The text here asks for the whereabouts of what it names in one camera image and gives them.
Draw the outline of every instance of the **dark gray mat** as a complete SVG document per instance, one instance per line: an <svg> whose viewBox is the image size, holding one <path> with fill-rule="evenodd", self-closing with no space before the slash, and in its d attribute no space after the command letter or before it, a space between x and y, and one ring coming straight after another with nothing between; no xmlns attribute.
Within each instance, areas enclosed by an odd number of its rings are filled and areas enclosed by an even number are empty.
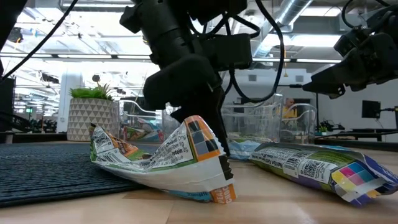
<svg viewBox="0 0 398 224"><path fill-rule="evenodd" d="M143 188L90 162L89 144L0 144L0 207Z"/></svg>

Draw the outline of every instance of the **desk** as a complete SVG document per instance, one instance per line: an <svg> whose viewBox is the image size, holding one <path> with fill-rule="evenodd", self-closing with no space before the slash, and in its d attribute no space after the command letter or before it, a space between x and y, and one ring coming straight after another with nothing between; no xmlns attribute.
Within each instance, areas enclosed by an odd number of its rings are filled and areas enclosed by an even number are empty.
<svg viewBox="0 0 398 224"><path fill-rule="evenodd" d="M361 150L398 173L398 153ZM397 223L398 194L355 208L339 196L300 186L248 162L231 161L238 199L199 203L140 190L0 209L0 223Z"/></svg>

